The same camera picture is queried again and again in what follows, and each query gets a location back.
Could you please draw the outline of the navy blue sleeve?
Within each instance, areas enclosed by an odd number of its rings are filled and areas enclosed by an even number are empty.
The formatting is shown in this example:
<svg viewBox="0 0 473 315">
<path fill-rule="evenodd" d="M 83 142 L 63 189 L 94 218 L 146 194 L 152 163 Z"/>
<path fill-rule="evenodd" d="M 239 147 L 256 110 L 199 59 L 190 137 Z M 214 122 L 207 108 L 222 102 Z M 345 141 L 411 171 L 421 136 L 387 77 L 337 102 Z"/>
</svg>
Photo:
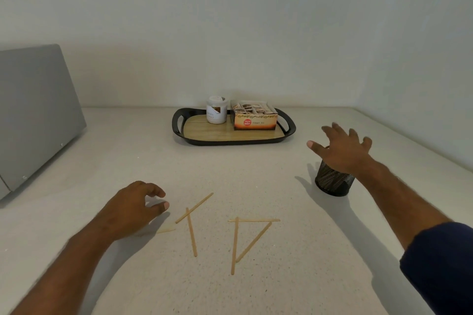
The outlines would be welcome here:
<svg viewBox="0 0 473 315">
<path fill-rule="evenodd" d="M 400 270 L 436 315 L 473 315 L 473 228 L 448 222 L 423 230 Z"/>
</svg>

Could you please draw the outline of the person's right forearm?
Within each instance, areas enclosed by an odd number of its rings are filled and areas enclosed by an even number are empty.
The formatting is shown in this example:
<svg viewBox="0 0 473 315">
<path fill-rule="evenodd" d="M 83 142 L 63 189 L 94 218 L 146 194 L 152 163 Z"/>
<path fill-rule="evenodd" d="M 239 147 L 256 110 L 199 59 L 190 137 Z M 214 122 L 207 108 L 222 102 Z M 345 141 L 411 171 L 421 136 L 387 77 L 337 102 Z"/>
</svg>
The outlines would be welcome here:
<svg viewBox="0 0 473 315">
<path fill-rule="evenodd" d="M 424 230 L 453 222 L 370 156 L 359 161 L 351 174 L 370 193 L 404 250 Z"/>
</svg>

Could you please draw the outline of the person's left forearm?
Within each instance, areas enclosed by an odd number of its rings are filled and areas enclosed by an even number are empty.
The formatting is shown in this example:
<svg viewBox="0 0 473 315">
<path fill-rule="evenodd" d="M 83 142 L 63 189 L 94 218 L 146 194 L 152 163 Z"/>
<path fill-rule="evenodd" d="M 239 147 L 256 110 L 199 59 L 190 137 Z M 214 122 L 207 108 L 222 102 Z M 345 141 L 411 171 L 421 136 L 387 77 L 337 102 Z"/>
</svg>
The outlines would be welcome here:
<svg viewBox="0 0 473 315">
<path fill-rule="evenodd" d="M 10 315 L 78 315 L 93 273 L 113 241 L 110 225 L 88 223 L 67 241 Z"/>
</svg>

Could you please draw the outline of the person's right hand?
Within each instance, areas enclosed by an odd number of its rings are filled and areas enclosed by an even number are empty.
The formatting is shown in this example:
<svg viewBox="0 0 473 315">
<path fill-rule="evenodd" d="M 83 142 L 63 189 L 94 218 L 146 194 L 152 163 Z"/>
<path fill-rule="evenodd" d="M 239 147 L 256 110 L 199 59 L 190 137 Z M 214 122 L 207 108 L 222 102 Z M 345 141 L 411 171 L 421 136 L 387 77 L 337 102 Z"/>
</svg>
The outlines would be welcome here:
<svg viewBox="0 0 473 315">
<path fill-rule="evenodd" d="M 361 146 L 358 133 L 350 128 L 347 139 L 332 139 L 332 125 L 323 126 L 329 145 L 330 155 L 322 159 L 332 169 L 345 173 L 358 175 L 362 170 L 375 163 L 369 152 L 365 152 Z"/>
</svg>

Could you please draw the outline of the black tray with wooden base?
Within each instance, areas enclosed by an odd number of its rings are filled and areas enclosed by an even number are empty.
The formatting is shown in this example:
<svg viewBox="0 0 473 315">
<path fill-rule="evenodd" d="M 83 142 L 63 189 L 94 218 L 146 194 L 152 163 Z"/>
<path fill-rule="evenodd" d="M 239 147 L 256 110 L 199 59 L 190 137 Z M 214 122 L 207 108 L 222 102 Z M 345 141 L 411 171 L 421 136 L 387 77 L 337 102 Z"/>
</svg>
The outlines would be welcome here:
<svg viewBox="0 0 473 315">
<path fill-rule="evenodd" d="M 234 130 L 231 111 L 227 121 L 222 124 L 211 124 L 206 119 L 204 109 L 178 109 L 172 118 L 171 126 L 174 134 L 186 143 L 194 146 L 236 146 L 280 143 L 296 132 L 293 120 L 280 109 L 276 109 L 278 117 L 287 123 L 287 129 L 277 121 L 275 130 Z"/>
</svg>

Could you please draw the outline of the black mesh cup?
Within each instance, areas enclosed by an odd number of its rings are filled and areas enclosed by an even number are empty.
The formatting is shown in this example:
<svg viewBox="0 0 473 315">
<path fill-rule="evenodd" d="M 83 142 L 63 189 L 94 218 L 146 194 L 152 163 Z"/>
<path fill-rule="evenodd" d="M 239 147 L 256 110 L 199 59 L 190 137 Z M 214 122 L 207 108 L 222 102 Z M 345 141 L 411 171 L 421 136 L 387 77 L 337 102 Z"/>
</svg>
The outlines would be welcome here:
<svg viewBox="0 0 473 315">
<path fill-rule="evenodd" d="M 321 162 L 315 177 L 315 185 L 324 193 L 344 197 L 348 195 L 355 177 L 351 174 L 338 172 L 329 167 L 324 161 Z"/>
</svg>

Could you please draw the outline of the white plastic jar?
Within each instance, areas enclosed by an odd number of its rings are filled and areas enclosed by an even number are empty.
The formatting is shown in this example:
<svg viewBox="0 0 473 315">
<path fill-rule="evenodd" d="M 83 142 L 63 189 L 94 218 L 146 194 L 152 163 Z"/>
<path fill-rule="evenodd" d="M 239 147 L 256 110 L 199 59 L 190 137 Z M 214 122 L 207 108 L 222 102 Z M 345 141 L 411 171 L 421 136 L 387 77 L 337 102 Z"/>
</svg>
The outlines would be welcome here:
<svg viewBox="0 0 473 315">
<path fill-rule="evenodd" d="M 221 125 L 227 121 L 228 101 L 222 96 L 210 96 L 207 99 L 206 118 L 210 124 Z"/>
</svg>

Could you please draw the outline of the grey appliance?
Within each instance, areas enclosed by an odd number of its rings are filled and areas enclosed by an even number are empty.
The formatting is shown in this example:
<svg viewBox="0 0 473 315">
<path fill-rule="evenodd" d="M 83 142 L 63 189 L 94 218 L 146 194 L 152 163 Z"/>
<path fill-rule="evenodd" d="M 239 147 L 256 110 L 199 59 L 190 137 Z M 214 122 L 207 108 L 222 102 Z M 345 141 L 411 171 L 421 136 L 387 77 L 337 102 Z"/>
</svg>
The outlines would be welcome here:
<svg viewBox="0 0 473 315">
<path fill-rule="evenodd" d="M 0 200 L 85 129 L 58 44 L 0 50 Z"/>
</svg>

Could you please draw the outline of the person's left hand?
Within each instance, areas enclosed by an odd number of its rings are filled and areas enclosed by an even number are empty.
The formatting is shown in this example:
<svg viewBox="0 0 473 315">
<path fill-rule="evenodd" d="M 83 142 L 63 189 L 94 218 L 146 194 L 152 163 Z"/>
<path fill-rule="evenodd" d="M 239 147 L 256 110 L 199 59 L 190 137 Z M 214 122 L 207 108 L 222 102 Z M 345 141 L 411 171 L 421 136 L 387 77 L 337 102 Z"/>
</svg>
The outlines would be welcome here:
<svg viewBox="0 0 473 315">
<path fill-rule="evenodd" d="M 135 181 L 119 190 L 90 222 L 110 242 L 128 237 L 155 218 L 148 218 L 145 197 L 164 198 L 165 192 L 154 183 Z"/>
</svg>

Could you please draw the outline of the row of tea bags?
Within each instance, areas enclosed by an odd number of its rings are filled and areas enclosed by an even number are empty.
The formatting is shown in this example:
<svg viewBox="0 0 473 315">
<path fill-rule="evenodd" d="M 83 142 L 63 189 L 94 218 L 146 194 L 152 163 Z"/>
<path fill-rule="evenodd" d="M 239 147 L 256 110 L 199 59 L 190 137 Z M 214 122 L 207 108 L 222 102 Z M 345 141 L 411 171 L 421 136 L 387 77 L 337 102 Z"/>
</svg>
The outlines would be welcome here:
<svg viewBox="0 0 473 315">
<path fill-rule="evenodd" d="M 235 101 L 231 108 L 236 114 L 242 115 L 276 115 L 278 112 L 266 102 L 259 101 Z"/>
</svg>

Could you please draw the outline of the orange tea bag box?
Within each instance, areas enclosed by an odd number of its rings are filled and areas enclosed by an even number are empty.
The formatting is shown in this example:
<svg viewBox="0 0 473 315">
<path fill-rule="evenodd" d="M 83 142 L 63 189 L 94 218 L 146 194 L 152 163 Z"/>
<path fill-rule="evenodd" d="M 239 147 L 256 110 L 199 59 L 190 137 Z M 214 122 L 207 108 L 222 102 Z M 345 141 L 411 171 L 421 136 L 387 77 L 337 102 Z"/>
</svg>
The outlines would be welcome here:
<svg viewBox="0 0 473 315">
<path fill-rule="evenodd" d="M 259 101 L 259 100 L 233 99 L 230 101 L 230 107 L 231 107 L 231 103 L 235 101 L 252 102 L 252 101 Z M 232 108 L 230 108 L 229 111 L 230 111 L 231 120 L 234 125 L 234 129 L 237 131 L 244 131 L 244 130 L 273 131 L 276 128 L 276 123 L 279 117 L 279 113 L 277 113 L 276 115 L 242 115 L 242 114 L 236 114 Z"/>
</svg>

